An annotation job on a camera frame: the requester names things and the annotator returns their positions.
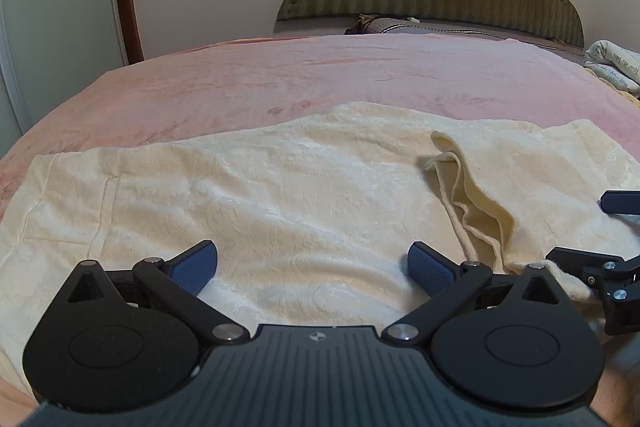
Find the pink bedspread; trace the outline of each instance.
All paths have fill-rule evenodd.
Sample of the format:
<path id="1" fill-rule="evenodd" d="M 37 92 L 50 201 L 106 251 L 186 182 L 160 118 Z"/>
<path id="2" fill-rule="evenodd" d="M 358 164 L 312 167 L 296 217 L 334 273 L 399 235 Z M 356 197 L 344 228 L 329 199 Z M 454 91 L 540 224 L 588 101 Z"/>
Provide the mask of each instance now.
<path id="1" fill-rule="evenodd" d="M 407 34 L 237 41 L 111 71 L 52 111 L 0 160 L 0 217 L 38 154 L 272 125 L 353 101 L 545 127 L 587 118 L 640 160 L 640 110 L 530 44 Z"/>

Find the metal screw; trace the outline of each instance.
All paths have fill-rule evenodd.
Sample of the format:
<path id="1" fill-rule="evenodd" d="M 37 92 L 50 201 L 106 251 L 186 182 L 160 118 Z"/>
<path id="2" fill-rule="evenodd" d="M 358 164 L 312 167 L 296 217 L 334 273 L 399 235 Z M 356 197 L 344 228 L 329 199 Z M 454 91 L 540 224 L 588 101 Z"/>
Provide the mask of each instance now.
<path id="1" fill-rule="evenodd" d="M 244 333 L 244 329 L 242 326 L 238 326 L 237 324 L 220 324 L 217 325 L 211 331 L 213 336 L 221 341 L 236 341 L 242 334 Z"/>
<path id="2" fill-rule="evenodd" d="M 394 324 L 389 326 L 386 332 L 390 337 L 398 341 L 410 341 L 418 336 L 418 328 L 411 324 Z"/>

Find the blue textured pad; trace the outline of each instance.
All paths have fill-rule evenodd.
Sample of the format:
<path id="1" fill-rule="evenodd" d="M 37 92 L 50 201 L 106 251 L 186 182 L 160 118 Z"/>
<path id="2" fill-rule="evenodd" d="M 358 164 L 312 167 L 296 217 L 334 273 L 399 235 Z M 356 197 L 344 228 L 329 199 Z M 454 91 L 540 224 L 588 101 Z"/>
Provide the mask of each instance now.
<path id="1" fill-rule="evenodd" d="M 453 270 L 415 245 L 409 249 L 407 265 L 411 278 L 431 297 L 456 280 Z"/>
<path id="2" fill-rule="evenodd" d="M 167 275 L 182 289 L 197 295 L 215 275 L 217 267 L 218 251 L 216 245 L 209 243 L 172 266 Z"/>

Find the blue gripper pad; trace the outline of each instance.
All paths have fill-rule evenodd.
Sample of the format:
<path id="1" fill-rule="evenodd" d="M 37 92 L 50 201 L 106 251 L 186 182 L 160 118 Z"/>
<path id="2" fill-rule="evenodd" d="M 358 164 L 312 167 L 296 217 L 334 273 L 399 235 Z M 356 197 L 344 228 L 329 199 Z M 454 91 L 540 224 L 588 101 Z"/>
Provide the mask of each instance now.
<path id="1" fill-rule="evenodd" d="M 433 297 L 462 275 L 460 266 L 417 241 L 407 254 L 409 276 Z"/>
<path id="2" fill-rule="evenodd" d="M 162 265 L 162 271 L 191 295 L 198 295 L 216 274 L 218 250 L 211 241 L 202 241 Z"/>

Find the bed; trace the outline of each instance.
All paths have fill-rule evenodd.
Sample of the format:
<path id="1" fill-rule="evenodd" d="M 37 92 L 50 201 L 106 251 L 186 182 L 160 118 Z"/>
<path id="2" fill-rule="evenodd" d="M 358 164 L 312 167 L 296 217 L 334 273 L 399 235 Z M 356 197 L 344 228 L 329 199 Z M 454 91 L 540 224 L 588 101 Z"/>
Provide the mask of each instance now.
<path id="1" fill-rule="evenodd" d="M 353 101 L 542 127 L 588 119 L 640 160 L 640 110 L 562 56 L 584 46 L 568 0 L 284 0 L 278 19 L 360 14 L 444 21 L 466 32 L 251 39 L 111 71 L 0 160 L 0 217 L 36 155 L 268 126 Z M 521 38 L 481 35 L 489 30 Z M 629 388 L 606 378 L 598 410 L 629 426 Z"/>

